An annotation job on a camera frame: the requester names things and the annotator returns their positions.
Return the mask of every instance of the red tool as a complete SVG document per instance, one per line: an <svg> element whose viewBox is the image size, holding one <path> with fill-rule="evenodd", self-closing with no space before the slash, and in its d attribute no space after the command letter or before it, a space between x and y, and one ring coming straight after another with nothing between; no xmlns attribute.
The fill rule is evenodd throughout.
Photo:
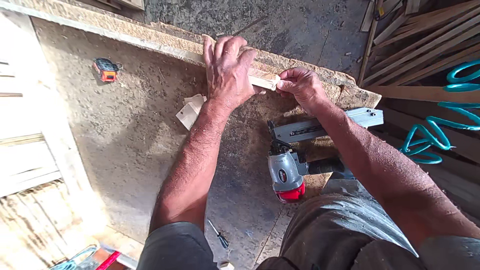
<svg viewBox="0 0 480 270"><path fill-rule="evenodd" d="M100 80L104 83L113 83L117 78L118 66L112 63L107 58L95 58L93 60L93 67L95 67Z"/></svg>

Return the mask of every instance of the blue air hose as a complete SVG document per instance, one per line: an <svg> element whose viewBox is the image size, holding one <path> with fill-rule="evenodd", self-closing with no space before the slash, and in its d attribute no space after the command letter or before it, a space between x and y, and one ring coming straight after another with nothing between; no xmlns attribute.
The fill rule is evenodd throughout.
<svg viewBox="0 0 480 270"><path fill-rule="evenodd" d="M480 89L480 85L478 84L469 84L469 83L464 83L468 82L470 80L473 80L477 77L480 77L480 70L465 76L461 78L455 77L455 75L473 65L480 64L480 60L476 60L473 62L465 63L460 65L459 67L455 68L453 71L451 71L447 75L447 81L452 83L452 85L448 85L444 87L444 90L447 92L468 92L468 91L475 91ZM450 150L454 146L450 144L450 141L448 138L445 136L445 133L441 130L441 128L438 126L444 125L444 126L449 126L453 128L458 128L458 129L466 129L466 130L480 130L480 117L470 111L469 109L480 109L480 103L456 103L456 102L439 102L438 106L444 107L453 111L456 111L462 115L467 116L469 119L471 119L473 122L475 122L476 125L467 125L467 124L461 124L461 123L456 123L452 121L448 121L442 118L434 117L434 116L428 116L425 120L427 123L432 127L432 129L435 131L435 133L438 135L438 138L435 137L427 128L421 124L414 124L412 129L407 135L407 138L405 139L405 143L403 146L399 149L400 152L404 153L407 156L410 156L410 158L417 163L424 163L424 164L437 164L442 162L442 158L438 155L432 154L430 152L427 152L426 150L430 146L436 146L442 150ZM415 132L420 131L420 133L423 135L424 139L416 140L416 141L411 141ZM422 155L429 157L429 159L418 159L412 157L413 155Z"/></svg>

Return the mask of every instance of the man's right hand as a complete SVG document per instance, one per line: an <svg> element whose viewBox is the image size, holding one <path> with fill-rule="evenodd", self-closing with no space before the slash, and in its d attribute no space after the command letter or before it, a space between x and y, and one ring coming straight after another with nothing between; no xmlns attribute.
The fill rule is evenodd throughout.
<svg viewBox="0 0 480 270"><path fill-rule="evenodd" d="M293 94L297 102L307 113L314 115L319 106L330 104L322 82L317 73L303 69L291 68L280 73L281 80L276 85L282 97Z"/></svg>

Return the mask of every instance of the stacked wooden strips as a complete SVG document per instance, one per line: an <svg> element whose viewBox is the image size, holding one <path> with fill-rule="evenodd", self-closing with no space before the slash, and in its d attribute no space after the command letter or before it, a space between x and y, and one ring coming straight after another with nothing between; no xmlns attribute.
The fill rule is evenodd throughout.
<svg viewBox="0 0 480 270"><path fill-rule="evenodd" d="M371 32L375 46L363 65L371 68L360 86L405 86L480 58L480 0L425 14L412 14L417 4L409 3L385 30Z"/></svg>

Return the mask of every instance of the blue cable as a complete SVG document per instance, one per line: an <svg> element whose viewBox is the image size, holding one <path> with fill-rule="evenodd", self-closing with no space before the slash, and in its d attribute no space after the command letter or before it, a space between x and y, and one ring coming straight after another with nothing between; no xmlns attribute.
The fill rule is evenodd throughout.
<svg viewBox="0 0 480 270"><path fill-rule="evenodd" d="M85 248L84 250L77 253L75 256L73 256L68 261L63 262L61 264L57 264L56 266L50 268L50 270L74 270L75 268L77 268L77 263L75 262L75 259L77 257L79 257L79 256L81 256L85 253L91 252L91 254L87 257L87 258L90 258L96 252L97 249L98 249L98 247L96 245L88 246L87 248Z"/></svg>
<svg viewBox="0 0 480 270"><path fill-rule="evenodd" d="M459 67L455 68L453 71L451 71L447 75L447 81L452 84L445 86L444 90L447 92L454 92L454 93L479 90L480 85L469 84L465 82L468 82L477 77L480 77L480 70L465 77L460 77L460 78L455 77L458 72L477 64L480 64L480 60L464 63ZM475 122L476 125L461 124L461 123L448 121L442 118L438 118L435 116L428 116L425 120L432 127L435 133L438 135L439 138L436 138L429 130L427 130L427 128L424 125L414 124L412 129L408 133L407 138L405 139L405 143L399 149L400 152L404 153L407 156L410 156L410 158L414 162L424 163L424 164L437 164L442 162L442 158L440 156L426 151L432 145L442 150L450 150L451 148L454 148L454 146L450 144L450 141L445 136L445 133L443 133L441 128L438 126L439 124L453 127L453 128L458 128L458 129L480 130L480 117L468 111L468 109L480 109L480 103L439 102L438 106L463 114L467 116L469 119L471 119L473 122ZM411 141L417 130L420 131L424 139ZM419 145L419 146L415 149L409 148L416 145ZM418 158L412 157L413 155L422 155L422 156L429 157L429 159L418 159Z"/></svg>

